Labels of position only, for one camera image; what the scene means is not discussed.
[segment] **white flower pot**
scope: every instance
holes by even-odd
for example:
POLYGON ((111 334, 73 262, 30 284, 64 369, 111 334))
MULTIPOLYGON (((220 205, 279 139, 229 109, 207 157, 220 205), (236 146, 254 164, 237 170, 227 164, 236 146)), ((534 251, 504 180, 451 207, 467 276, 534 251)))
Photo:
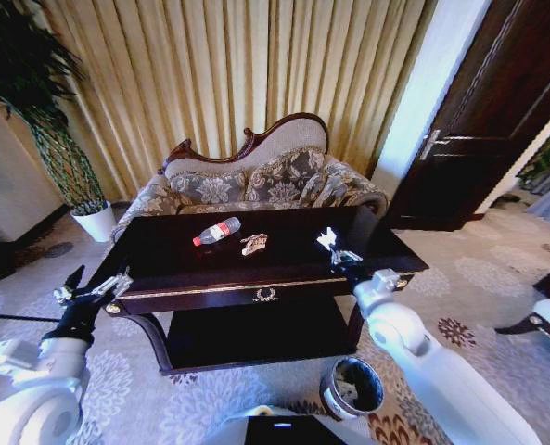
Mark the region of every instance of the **white flower pot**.
POLYGON ((111 211, 111 204, 107 203, 108 205, 105 209, 93 215, 72 215, 77 220, 77 223, 98 243, 109 241, 111 229, 116 225, 116 218, 114 218, 114 213, 111 211))

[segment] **lower shelf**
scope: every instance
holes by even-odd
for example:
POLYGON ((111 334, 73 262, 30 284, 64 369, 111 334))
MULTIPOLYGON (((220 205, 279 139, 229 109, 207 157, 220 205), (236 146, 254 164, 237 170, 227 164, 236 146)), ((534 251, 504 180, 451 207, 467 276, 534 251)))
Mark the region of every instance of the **lower shelf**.
POLYGON ((333 297, 177 311, 167 349, 166 375, 355 352, 333 297))

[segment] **white wall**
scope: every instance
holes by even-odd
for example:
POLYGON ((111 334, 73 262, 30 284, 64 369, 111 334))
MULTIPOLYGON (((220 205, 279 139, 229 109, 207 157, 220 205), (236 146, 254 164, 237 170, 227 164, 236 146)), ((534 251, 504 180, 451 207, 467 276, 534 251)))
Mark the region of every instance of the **white wall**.
POLYGON ((390 198, 407 174, 490 3, 438 1, 372 176, 390 198))
POLYGON ((15 241, 62 201, 4 114, 0 113, 0 241, 15 241))
POLYGON ((550 136, 550 121, 543 127, 543 129, 532 140, 531 144, 524 150, 518 160, 507 171, 502 180, 495 186, 493 191, 487 196, 487 198, 480 204, 475 213, 485 213, 492 203, 504 193, 509 192, 516 185, 518 179, 516 175, 524 168, 526 163, 531 160, 534 153, 544 144, 544 141, 550 136))

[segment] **drawer handle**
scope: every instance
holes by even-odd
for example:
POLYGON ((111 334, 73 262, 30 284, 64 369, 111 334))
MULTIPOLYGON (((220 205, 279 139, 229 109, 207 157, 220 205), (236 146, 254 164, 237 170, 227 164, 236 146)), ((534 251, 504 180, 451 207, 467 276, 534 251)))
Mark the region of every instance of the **drawer handle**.
POLYGON ((265 303, 267 301, 277 301, 278 300, 278 297, 275 297, 275 290, 271 287, 267 287, 267 289, 258 289, 256 291, 256 298, 253 299, 252 301, 256 301, 257 303, 260 302, 260 303, 265 303), (268 296, 264 296, 262 294, 262 292, 264 290, 268 290, 268 296))

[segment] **bottle label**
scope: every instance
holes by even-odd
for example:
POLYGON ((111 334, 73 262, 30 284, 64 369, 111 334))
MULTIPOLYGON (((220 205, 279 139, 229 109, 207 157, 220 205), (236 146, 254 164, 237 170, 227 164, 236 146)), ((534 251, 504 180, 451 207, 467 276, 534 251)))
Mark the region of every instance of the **bottle label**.
POLYGON ((217 241, 225 238, 230 234, 229 227, 227 227, 227 224, 225 224, 224 222, 219 222, 218 224, 212 225, 209 230, 211 231, 212 237, 215 238, 217 241))

